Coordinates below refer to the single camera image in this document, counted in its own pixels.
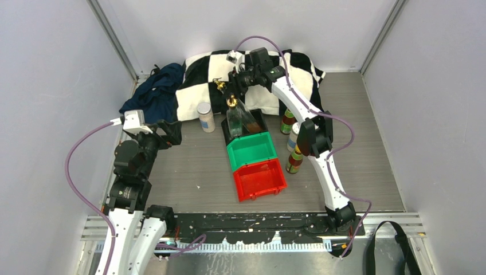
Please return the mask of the gold-top clear glass bottle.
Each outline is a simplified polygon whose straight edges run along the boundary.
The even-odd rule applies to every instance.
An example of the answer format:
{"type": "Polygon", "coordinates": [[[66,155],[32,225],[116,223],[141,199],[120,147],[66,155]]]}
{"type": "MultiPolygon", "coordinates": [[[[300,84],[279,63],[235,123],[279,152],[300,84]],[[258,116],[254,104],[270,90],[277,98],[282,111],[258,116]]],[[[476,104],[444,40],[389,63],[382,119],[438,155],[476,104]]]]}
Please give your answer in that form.
{"type": "Polygon", "coordinates": [[[227,99],[226,103],[228,105],[226,118],[228,122],[229,135],[231,138],[236,138],[243,133],[242,117],[240,109],[238,108],[238,100],[234,95],[231,95],[227,99]]]}

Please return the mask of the gold-top oil bottle brown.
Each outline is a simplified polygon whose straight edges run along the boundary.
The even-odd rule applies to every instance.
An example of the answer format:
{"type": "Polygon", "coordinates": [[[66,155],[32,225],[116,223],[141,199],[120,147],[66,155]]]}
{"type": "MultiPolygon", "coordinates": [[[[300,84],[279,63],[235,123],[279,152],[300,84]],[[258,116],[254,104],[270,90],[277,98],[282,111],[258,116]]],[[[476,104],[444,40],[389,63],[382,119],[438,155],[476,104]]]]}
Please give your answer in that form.
{"type": "MultiPolygon", "coordinates": [[[[214,78],[213,83],[215,83],[217,89],[225,95],[225,82],[221,81],[220,78],[214,78]]],[[[240,99],[237,100],[242,117],[242,127],[245,127],[250,133],[260,132],[262,128],[259,126],[258,122],[256,122],[256,119],[247,109],[245,104],[240,99]]]]}

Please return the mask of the yellow-capped sauce bottle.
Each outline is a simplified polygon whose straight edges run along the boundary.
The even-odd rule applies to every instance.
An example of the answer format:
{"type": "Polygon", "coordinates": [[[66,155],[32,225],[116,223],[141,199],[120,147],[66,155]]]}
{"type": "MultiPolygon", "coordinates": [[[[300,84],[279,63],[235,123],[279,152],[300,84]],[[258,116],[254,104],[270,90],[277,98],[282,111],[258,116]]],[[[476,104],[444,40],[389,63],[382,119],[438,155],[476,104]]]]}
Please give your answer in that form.
{"type": "Polygon", "coordinates": [[[298,145],[295,145],[292,153],[289,155],[285,169],[290,174],[296,174],[303,162],[303,154],[298,145]]]}
{"type": "Polygon", "coordinates": [[[296,123],[294,114],[287,108],[282,116],[280,124],[280,132],[284,135],[289,135],[292,126],[296,123]]]}

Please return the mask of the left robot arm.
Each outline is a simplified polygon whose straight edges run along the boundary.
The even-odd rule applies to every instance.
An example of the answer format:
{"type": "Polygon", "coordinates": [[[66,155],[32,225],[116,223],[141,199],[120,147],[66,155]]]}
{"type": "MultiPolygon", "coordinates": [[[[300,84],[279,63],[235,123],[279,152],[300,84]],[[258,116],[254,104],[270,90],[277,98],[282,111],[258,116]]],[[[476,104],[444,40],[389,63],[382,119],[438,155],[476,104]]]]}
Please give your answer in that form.
{"type": "Polygon", "coordinates": [[[101,212],[108,231],[96,274],[144,274],[155,249],[172,256],[199,248],[202,234],[186,247],[161,242],[175,232],[176,219],[171,207],[146,206],[149,181],[157,154],[182,141],[181,122],[164,119],[146,123],[142,109],[123,111],[119,124],[129,136],[114,151],[114,176],[109,202],[101,212]]]}

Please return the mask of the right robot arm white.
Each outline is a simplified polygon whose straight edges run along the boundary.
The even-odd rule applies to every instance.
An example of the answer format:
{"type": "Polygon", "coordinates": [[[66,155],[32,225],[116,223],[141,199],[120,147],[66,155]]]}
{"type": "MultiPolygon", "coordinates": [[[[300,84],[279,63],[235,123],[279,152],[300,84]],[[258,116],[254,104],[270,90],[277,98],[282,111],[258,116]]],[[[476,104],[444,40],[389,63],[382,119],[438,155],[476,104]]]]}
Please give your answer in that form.
{"type": "Polygon", "coordinates": [[[289,77],[288,67],[274,65],[266,48],[251,51],[249,57],[246,64],[242,53],[232,50],[227,55],[226,59],[234,65],[228,74],[232,88],[237,96],[243,96],[249,87],[265,87],[294,115],[300,125],[297,146],[311,162],[324,192],[328,230],[342,235],[354,223],[356,211],[344,194],[332,155],[334,117],[322,112],[299,91],[289,77]]]}

